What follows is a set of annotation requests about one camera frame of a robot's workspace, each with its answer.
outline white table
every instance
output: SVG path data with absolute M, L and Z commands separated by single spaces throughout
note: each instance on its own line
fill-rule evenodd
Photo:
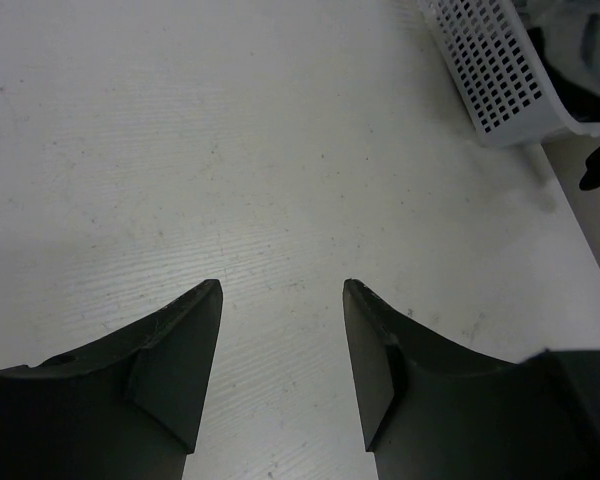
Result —
M 196 480 L 375 478 L 347 277 L 500 358 L 600 347 L 600 271 L 544 154 L 476 143 L 412 4 L 0 2 L 0 368 L 207 277 Z

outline perforated basket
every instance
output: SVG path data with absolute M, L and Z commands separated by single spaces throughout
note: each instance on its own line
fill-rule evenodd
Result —
M 485 145 L 600 136 L 562 105 L 510 0 L 418 3 Z

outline gray cloth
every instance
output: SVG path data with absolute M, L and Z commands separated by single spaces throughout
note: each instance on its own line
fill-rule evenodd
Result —
M 527 29 L 542 29 L 546 60 L 600 97 L 600 0 L 516 0 Z

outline black object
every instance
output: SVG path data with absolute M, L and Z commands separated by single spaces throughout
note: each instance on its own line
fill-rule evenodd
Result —
M 0 370 L 0 479 L 176 480 L 195 448 L 222 289 L 36 368 Z
M 466 349 L 347 280 L 365 446 L 380 480 L 600 479 L 600 351 L 520 365 Z
M 600 97 L 570 82 L 551 66 L 544 55 L 544 37 L 540 28 L 532 28 L 528 33 L 567 111 L 580 122 L 600 122 Z M 595 190 L 600 187 L 600 147 L 589 155 L 585 165 L 587 171 L 580 180 L 580 190 Z

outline laundry basket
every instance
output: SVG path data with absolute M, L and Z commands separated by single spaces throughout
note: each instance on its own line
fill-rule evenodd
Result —
M 600 137 L 562 105 L 510 0 L 418 3 L 485 145 Z

